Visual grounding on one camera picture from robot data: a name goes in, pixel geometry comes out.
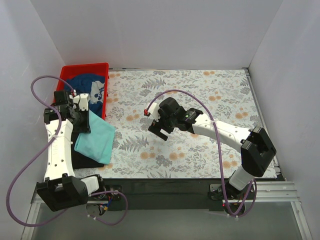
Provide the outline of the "mint green t-shirt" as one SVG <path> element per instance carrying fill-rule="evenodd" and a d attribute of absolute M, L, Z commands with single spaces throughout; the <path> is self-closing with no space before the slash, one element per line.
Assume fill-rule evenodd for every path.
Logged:
<path fill-rule="evenodd" d="M 74 150 L 97 163 L 108 165 L 111 161 L 116 129 L 89 110 L 90 133 L 80 133 Z"/>

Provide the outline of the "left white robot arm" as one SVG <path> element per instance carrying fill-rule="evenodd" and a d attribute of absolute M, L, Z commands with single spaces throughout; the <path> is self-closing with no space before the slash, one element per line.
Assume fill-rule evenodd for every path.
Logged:
<path fill-rule="evenodd" d="M 100 175 L 77 178 L 73 169 L 72 136 L 91 133 L 89 94 L 59 90 L 54 92 L 54 98 L 55 102 L 43 113 L 50 146 L 44 179 L 36 184 L 36 192 L 56 212 L 84 205 L 89 196 L 101 200 L 107 191 Z"/>

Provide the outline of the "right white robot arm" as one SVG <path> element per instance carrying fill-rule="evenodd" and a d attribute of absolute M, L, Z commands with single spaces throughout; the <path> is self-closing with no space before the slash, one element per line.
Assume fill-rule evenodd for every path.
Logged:
<path fill-rule="evenodd" d="M 263 127 L 254 129 L 237 127 L 220 120 L 213 121 L 196 108 L 184 109 L 178 102 L 168 97 L 160 104 L 151 103 L 145 116 L 152 116 L 153 122 L 148 131 L 164 141 L 175 128 L 200 136 L 221 141 L 241 154 L 241 165 L 223 185 L 229 199 L 237 199 L 254 178 L 265 174 L 277 150 Z"/>

